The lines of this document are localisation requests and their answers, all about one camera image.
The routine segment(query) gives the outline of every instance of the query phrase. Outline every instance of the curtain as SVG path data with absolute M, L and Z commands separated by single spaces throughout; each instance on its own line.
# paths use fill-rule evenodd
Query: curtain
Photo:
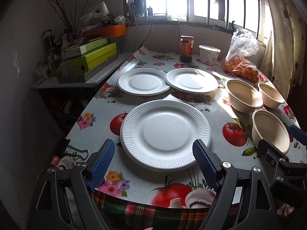
M 268 0 L 273 30 L 262 71 L 287 99 L 296 84 L 302 84 L 306 46 L 305 22 L 291 0 Z

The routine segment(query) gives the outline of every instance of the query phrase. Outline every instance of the floral tablecloth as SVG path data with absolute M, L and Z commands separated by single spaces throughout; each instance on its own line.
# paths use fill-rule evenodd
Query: floral tablecloth
M 71 140 L 70 147 L 66 150 L 68 154 L 55 157 L 53 165 L 59 169 L 73 168 L 78 161 L 86 160 L 91 153 L 98 151 L 109 138 L 116 143 L 116 152 L 102 186 L 98 188 L 99 191 L 121 199 L 161 207 L 208 206 L 208 198 L 214 197 L 213 189 L 207 186 L 197 164 L 186 170 L 171 173 L 151 171 L 132 161 L 122 148 L 119 132 L 128 112 L 150 100 L 167 99 L 188 103 L 205 115 L 212 132 L 209 150 L 215 152 L 222 161 L 228 161 L 237 168 L 247 170 L 258 166 L 269 178 L 272 168 L 257 152 L 251 139 L 251 114 L 236 111 L 228 102 L 224 83 L 230 78 L 239 78 L 223 71 L 219 61 L 214 65 L 206 65 L 201 63 L 199 58 L 193 55 L 193 61 L 184 64 L 180 62 L 176 53 L 161 54 L 145 47 L 139 49 L 119 67 L 88 104 L 67 136 L 67 139 Z M 188 94 L 171 88 L 160 95 L 138 97 L 125 94 L 116 84 L 118 77 L 131 69 L 152 68 L 167 73 L 183 67 L 198 68 L 210 73 L 217 79 L 219 88 L 214 94 L 206 96 Z M 260 72 L 259 81 L 273 86 Z M 245 82 L 257 88 L 257 84 L 248 80 Z M 298 126 L 286 103 L 275 110 L 266 107 L 263 109 L 276 115 L 286 127 L 292 124 Z M 291 162 L 307 163 L 305 146 L 293 137 L 290 138 L 291 148 L 286 156 Z

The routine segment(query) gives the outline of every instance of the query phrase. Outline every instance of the beige paper bowl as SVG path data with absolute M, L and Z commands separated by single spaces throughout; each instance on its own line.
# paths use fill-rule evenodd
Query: beige paper bowl
M 276 109 L 280 104 L 284 103 L 285 100 L 281 94 L 273 87 L 266 84 L 258 84 L 259 91 L 261 92 L 263 102 L 267 107 Z
M 284 124 L 272 113 L 257 110 L 253 113 L 253 129 L 251 137 L 258 148 L 261 139 L 267 139 L 282 153 L 286 154 L 290 149 L 290 137 Z
M 225 83 L 228 99 L 232 107 L 242 113 L 251 113 L 263 107 L 263 99 L 251 85 L 244 81 L 230 79 Z

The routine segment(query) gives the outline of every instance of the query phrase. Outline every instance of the plate rim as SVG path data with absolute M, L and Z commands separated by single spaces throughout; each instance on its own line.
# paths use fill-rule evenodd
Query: plate rim
M 182 70 L 182 69 L 183 69 L 183 71 L 184 71 L 184 70 L 197 70 L 197 71 L 199 71 L 200 73 L 203 73 L 203 72 L 207 73 L 207 72 L 204 71 L 204 70 L 200 70 L 200 69 L 196 69 L 196 68 L 189 68 L 189 67 L 178 68 L 178 69 L 171 70 L 171 71 L 169 71 L 169 72 L 166 74 L 166 77 L 165 77 L 166 83 L 167 83 L 168 85 L 170 85 L 171 87 L 173 87 L 173 88 L 179 90 L 179 91 L 186 92 L 186 93 L 190 93 L 190 94 L 208 94 L 208 93 L 213 93 L 213 92 L 215 92 L 215 91 L 218 89 L 219 84 L 217 83 L 217 80 L 213 77 L 213 75 L 211 75 L 210 73 L 207 73 L 207 74 L 211 75 L 211 76 L 215 79 L 215 81 L 216 81 L 216 88 L 215 88 L 214 90 L 212 90 L 212 91 L 208 91 L 208 92 L 195 92 L 195 91 L 191 91 L 191 90 L 181 89 L 180 87 L 177 87 L 176 85 L 171 84 L 171 82 L 168 80 L 168 76 L 169 76 L 172 72 L 174 72 L 175 70 Z
M 164 78 L 165 84 L 166 84 L 168 87 L 165 88 L 163 91 L 159 91 L 159 92 L 155 92 L 155 93 L 150 93 L 150 94 L 137 94 L 137 93 L 129 92 L 129 91 L 127 91 L 126 89 L 122 88 L 122 86 L 119 84 L 119 79 L 120 79 L 124 74 L 127 75 L 128 72 L 131 72 L 131 71 L 134 71 L 134 70 L 137 70 L 137 72 L 138 72 L 138 70 L 155 70 L 155 71 L 157 71 L 157 73 L 160 72 L 161 74 L 163 74 L 163 75 L 161 75 L 161 77 Z M 129 70 L 129 71 L 127 71 L 127 72 L 121 74 L 121 75 L 118 77 L 116 83 L 117 83 L 117 86 L 119 87 L 119 89 L 122 90 L 124 93 L 127 93 L 127 94 L 129 94 L 129 95 L 134 95 L 134 96 L 141 96 L 141 97 L 154 96 L 154 95 L 162 94 L 162 93 L 165 93 L 166 91 L 168 91 L 168 90 L 171 88 L 170 85 L 166 82 L 166 73 L 164 73 L 164 72 L 162 72 L 162 71 L 160 71 L 160 70 L 152 69 L 152 68 L 135 68 L 135 69 L 131 69 L 131 70 Z
M 138 165 L 146 168 L 146 169 L 149 169 L 149 170 L 153 170 L 153 171 L 159 171 L 159 172 L 175 172 L 175 171 L 179 171 L 179 170 L 184 170 L 184 169 L 187 169 L 189 167 L 191 167 L 192 165 L 194 165 L 196 163 L 196 160 L 194 160 L 193 162 L 190 162 L 188 164 L 185 164 L 183 166 L 179 166 L 179 167 L 173 167 L 173 168 L 157 168 L 157 167 L 153 167 L 153 166 L 150 166 L 150 165 L 147 165 L 145 164 L 144 162 L 140 161 L 139 159 L 137 159 L 131 152 L 130 150 L 126 147 L 126 144 L 125 144 L 125 140 L 123 138 L 123 131 L 124 131 L 124 125 L 126 124 L 129 116 L 136 110 L 138 109 L 139 107 L 141 106 L 144 106 L 145 104 L 148 104 L 148 103 L 154 103 L 154 102 L 157 102 L 157 101 L 165 101 L 165 102 L 171 102 L 171 103 L 181 103 L 181 104 L 184 104 L 185 106 L 188 106 L 190 108 L 192 108 L 193 110 L 196 110 L 198 112 L 198 114 L 203 118 L 203 120 L 205 121 L 205 124 L 207 125 L 207 128 L 208 128 L 208 144 L 206 145 L 208 148 L 211 144 L 211 138 L 212 138 L 212 133 L 211 133 L 211 127 L 210 127 L 210 124 L 207 120 L 207 118 L 205 117 L 205 115 L 203 115 L 198 109 L 196 109 L 195 107 L 187 104 L 187 103 L 184 103 L 184 102 L 181 102 L 181 101 L 176 101 L 176 100 L 164 100 L 164 99 L 159 99 L 159 100 L 152 100 L 152 101 L 148 101 L 148 102 L 145 102 L 143 104 L 140 104 L 138 105 L 137 107 L 133 108 L 128 114 L 127 116 L 125 117 L 124 121 L 122 122 L 122 126 L 120 128 L 120 141 L 122 143 L 122 147 L 124 149 L 124 151 L 126 152 L 126 154 L 135 162 L 137 163 Z

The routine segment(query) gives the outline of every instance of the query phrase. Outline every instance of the white shelf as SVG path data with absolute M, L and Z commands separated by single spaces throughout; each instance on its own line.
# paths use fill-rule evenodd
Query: white shelf
M 131 55 L 133 52 L 124 52 L 119 55 L 118 59 L 112 62 L 110 65 L 102 69 L 94 77 L 85 83 L 59 83 L 56 77 L 51 77 L 44 80 L 40 85 L 33 87 L 33 89 L 46 89 L 46 88 L 72 88 L 72 87 L 96 87 L 109 75 L 117 70 Z

